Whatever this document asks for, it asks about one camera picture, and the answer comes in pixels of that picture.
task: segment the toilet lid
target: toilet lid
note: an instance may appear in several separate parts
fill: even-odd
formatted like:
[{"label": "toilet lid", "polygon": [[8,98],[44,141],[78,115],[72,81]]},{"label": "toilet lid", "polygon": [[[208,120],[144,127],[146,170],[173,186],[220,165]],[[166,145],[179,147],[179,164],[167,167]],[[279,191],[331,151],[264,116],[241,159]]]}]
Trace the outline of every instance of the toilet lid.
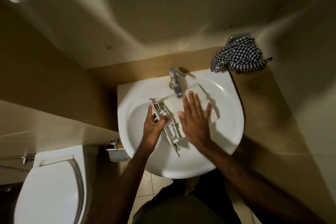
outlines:
[{"label": "toilet lid", "polygon": [[78,170],[73,160],[33,168],[15,207],[15,224],[77,224]]}]

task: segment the sink basin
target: sink basin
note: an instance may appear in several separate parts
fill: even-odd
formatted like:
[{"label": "sink basin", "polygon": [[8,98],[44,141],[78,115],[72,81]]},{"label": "sink basin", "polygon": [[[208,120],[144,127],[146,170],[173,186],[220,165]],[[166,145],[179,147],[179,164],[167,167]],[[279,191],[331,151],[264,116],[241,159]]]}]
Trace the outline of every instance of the sink basin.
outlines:
[{"label": "sink basin", "polygon": [[[122,144],[129,156],[133,156],[142,138],[149,98],[165,97],[173,91],[170,77],[147,79],[118,85],[118,125]],[[198,83],[216,111],[218,120],[210,124],[210,135],[228,154],[240,143],[244,130],[244,114],[238,94],[228,70],[210,72],[209,69],[187,73],[179,78],[184,90]],[[165,133],[161,133],[154,152],[150,155],[146,170],[152,174],[183,179],[207,173],[215,166],[199,151],[183,139],[178,143],[180,157],[170,145]]]}]

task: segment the hand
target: hand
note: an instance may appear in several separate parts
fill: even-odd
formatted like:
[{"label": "hand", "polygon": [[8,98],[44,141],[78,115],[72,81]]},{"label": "hand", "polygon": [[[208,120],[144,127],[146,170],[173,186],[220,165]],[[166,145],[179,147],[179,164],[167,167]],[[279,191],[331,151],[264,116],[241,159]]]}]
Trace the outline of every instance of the hand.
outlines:
[{"label": "hand", "polygon": [[188,141],[200,150],[212,142],[209,129],[211,103],[203,112],[198,95],[189,91],[189,102],[187,96],[183,97],[183,109],[184,112],[178,112],[182,130]]},{"label": "hand", "polygon": [[163,131],[167,121],[170,119],[170,115],[168,114],[159,120],[155,120],[156,115],[155,113],[152,113],[152,105],[149,105],[145,124],[143,125],[143,137],[140,143],[141,147],[144,147],[151,152],[154,151],[160,134]]}]

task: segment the towel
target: towel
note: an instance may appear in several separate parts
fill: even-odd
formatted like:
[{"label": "towel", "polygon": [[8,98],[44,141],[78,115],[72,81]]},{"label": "towel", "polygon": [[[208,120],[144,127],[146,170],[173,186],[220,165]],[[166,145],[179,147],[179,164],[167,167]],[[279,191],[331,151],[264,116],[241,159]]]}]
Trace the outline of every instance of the towel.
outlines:
[{"label": "towel", "polygon": [[210,70],[215,72],[225,65],[229,67],[230,71],[240,70],[250,73],[263,70],[272,57],[260,60],[262,53],[254,43],[253,37],[244,36],[235,39],[217,52],[211,60]]}]

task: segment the chrome faucet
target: chrome faucet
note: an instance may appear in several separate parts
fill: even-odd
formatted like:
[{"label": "chrome faucet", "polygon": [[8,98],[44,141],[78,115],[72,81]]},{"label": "chrome faucet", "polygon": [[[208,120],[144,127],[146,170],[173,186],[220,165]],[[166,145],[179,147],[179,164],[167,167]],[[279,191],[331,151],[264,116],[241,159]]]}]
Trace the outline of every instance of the chrome faucet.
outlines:
[{"label": "chrome faucet", "polygon": [[179,76],[183,78],[186,75],[182,73],[177,67],[172,67],[169,71],[169,75],[170,75],[169,87],[172,90],[174,90],[174,94],[177,98],[181,98],[182,97],[182,87],[177,79]]}]

